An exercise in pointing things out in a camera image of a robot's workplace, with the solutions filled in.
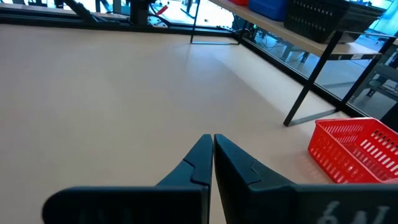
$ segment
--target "blue box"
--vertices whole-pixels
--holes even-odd
[[[249,0],[249,9],[275,21],[284,21],[287,0]]]

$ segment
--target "black basket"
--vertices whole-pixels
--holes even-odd
[[[318,43],[328,43],[336,30],[364,32],[384,12],[344,0],[289,0],[284,26]],[[359,36],[344,33],[340,43],[354,42]]]

